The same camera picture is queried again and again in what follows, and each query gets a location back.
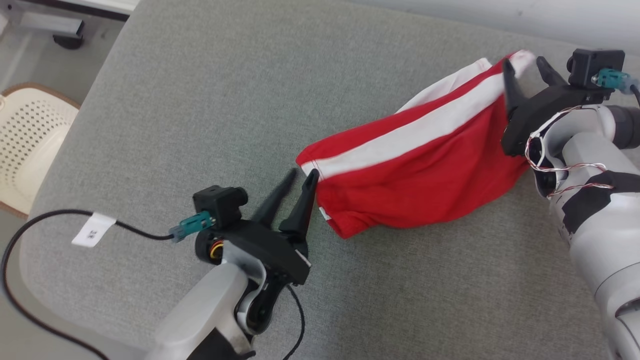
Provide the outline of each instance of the cable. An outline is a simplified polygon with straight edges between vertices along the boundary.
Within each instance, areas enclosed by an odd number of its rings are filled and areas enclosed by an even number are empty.
[[[209,251],[209,257],[211,259],[215,259],[216,255],[215,252],[218,249],[222,249],[224,247],[224,242],[222,240],[218,240],[216,242],[213,243],[213,245],[211,245],[211,250]]]
[[[638,91],[638,87],[635,85],[631,85],[629,88],[631,89],[631,92],[633,92],[636,96],[636,100],[638,101],[638,105],[640,106],[640,91]]]
[[[22,234],[24,234],[25,231],[27,231],[31,226],[34,226],[35,224],[41,222],[42,220],[46,219],[46,218],[50,218],[50,217],[54,217],[56,215],[64,215],[64,214],[77,214],[77,215],[86,215],[88,217],[92,216],[93,213],[91,211],[87,211],[87,210],[78,210],[78,209],[61,209],[61,210],[55,210],[55,211],[49,211],[48,213],[44,213],[42,215],[38,215],[35,218],[32,218],[31,220],[27,221],[26,224],[24,224],[20,229],[18,229],[18,231],[16,231],[16,233],[13,235],[13,237],[11,238],[11,240],[9,240],[9,245],[7,245],[6,250],[4,250],[4,254],[2,256],[2,262],[0,262],[0,266],[1,266],[1,271],[2,271],[2,290],[4,292],[4,294],[6,295],[6,298],[9,300],[9,303],[20,313],[22,314],[24,317],[26,317],[27,319],[29,319],[32,323],[34,323],[35,325],[39,326],[40,328],[42,328],[43,330],[50,332],[51,334],[54,334],[56,336],[59,336],[65,340],[71,341],[72,343],[75,343],[76,345],[79,345],[87,350],[89,350],[90,352],[93,352],[97,357],[99,357],[102,360],[109,360],[109,358],[104,355],[100,350],[96,349],[95,347],[85,343],[84,341],[77,339],[69,334],[65,334],[64,332],[54,329],[53,327],[47,325],[46,323],[43,323],[40,319],[38,319],[35,315],[31,314],[29,311],[27,311],[26,309],[24,309],[22,307],[22,305],[20,305],[20,303],[18,302],[18,300],[16,300],[16,298],[13,296],[13,294],[11,293],[11,290],[9,290],[9,284],[7,281],[7,276],[6,276],[6,271],[7,271],[7,266],[9,265],[9,256],[11,256],[11,252],[13,251],[13,248],[15,247],[15,244],[18,242],[18,239],[20,239],[20,237],[22,236]],[[144,236],[146,238],[150,238],[152,240],[169,240],[171,238],[173,238],[173,235],[166,235],[166,236],[158,236],[158,235],[152,235],[149,233],[146,233],[142,230],[139,230],[129,224],[125,224],[121,221],[116,221],[116,225],[122,227],[123,229],[127,229],[129,231],[132,231],[138,235]]]
[[[544,124],[542,124],[542,126],[540,126],[538,128],[538,130],[534,131],[533,133],[531,133],[529,135],[529,138],[527,139],[527,142],[525,143],[525,147],[524,147],[524,156],[527,159],[527,162],[529,163],[529,165],[531,166],[531,168],[533,168],[533,170],[535,171],[539,171],[539,172],[560,172],[560,171],[571,171],[571,170],[575,170],[578,168],[583,168],[583,167],[596,167],[598,168],[600,171],[605,172],[607,171],[607,168],[604,166],[604,164],[601,163],[578,163],[578,164],[574,164],[571,166],[565,166],[565,167],[561,167],[561,168],[549,168],[549,167],[542,167],[542,161],[544,160],[544,156],[545,156],[545,144],[542,142],[541,139],[541,134],[544,130],[546,130],[549,126],[551,126],[553,123],[555,123],[556,121],[558,121],[564,114],[567,114],[573,110],[579,110],[582,109],[582,106],[574,106],[572,108],[567,108],[564,109],[563,111],[560,111],[559,113],[556,113],[553,117],[551,117],[551,119],[547,120]],[[530,152],[530,148],[531,148],[531,142],[534,139],[540,139],[540,145],[541,145],[541,154],[540,154],[540,159],[538,160],[537,163],[534,163],[533,160],[531,160],[531,157],[529,156],[529,152]],[[564,192],[567,192],[569,190],[576,190],[576,189],[581,189],[581,188],[605,188],[605,189],[613,189],[613,186],[608,185],[608,184],[599,184],[599,183],[587,183],[584,185],[576,185],[576,186],[569,186],[565,189],[559,190],[559,191],[554,191],[551,192],[547,195],[548,199],[551,199],[551,197],[562,194]]]
[[[298,305],[298,310],[300,310],[300,335],[298,336],[298,340],[296,341],[296,344],[293,345],[293,348],[289,351],[289,353],[285,357],[282,358],[282,360],[289,360],[289,358],[293,355],[293,353],[296,352],[296,350],[298,349],[298,346],[300,346],[300,343],[302,342],[302,338],[305,337],[305,313],[302,311],[302,305],[300,304],[300,299],[298,299],[298,296],[293,291],[293,288],[291,287],[291,285],[287,285],[287,289],[289,289],[289,291],[291,292],[291,296],[293,296],[293,300],[296,301],[296,305]]]

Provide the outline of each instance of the white label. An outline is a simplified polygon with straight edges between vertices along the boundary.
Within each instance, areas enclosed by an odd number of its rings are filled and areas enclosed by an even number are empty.
[[[94,247],[100,241],[102,235],[116,223],[116,219],[110,218],[103,214],[93,213],[86,221],[82,229],[76,237],[71,241],[74,245],[84,247]]]
[[[324,210],[324,208],[321,206],[318,208],[320,210],[320,214],[322,214],[322,217],[325,220],[331,220],[331,217],[329,216],[329,214],[326,213],[326,211]]]

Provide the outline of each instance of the white stripe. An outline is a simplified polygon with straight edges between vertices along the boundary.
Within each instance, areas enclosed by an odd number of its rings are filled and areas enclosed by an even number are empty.
[[[322,217],[325,220],[331,220],[331,217],[329,216],[329,214],[326,213],[326,211],[324,210],[324,208],[322,206],[320,206],[318,209],[320,210],[320,214],[322,214]]]
[[[509,60],[516,76],[534,60],[529,51],[521,50]],[[480,111],[491,105],[504,91],[502,74],[490,76],[465,95],[448,102],[416,121],[401,126],[358,147],[331,158],[312,160],[302,164],[308,174],[313,168],[320,171],[320,181],[339,174],[377,165],[414,150],[430,141],[451,134]]]
[[[453,74],[441,79],[435,84],[432,84],[428,88],[419,92],[411,100],[403,105],[396,113],[404,111],[416,106],[426,104],[429,101],[434,101],[440,97],[443,97],[453,90],[459,88],[462,84],[473,79],[474,77],[482,74],[483,72],[491,68],[491,63],[486,58],[481,58],[471,65],[467,65],[462,69],[454,72]]]

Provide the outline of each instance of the wall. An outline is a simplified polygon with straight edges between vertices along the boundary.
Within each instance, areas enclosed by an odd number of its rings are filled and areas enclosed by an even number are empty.
[[[638,0],[351,0],[640,55]]]

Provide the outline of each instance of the chair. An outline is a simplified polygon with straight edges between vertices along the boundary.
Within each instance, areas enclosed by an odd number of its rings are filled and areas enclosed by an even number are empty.
[[[36,83],[0,96],[0,209],[27,218],[80,105]]]

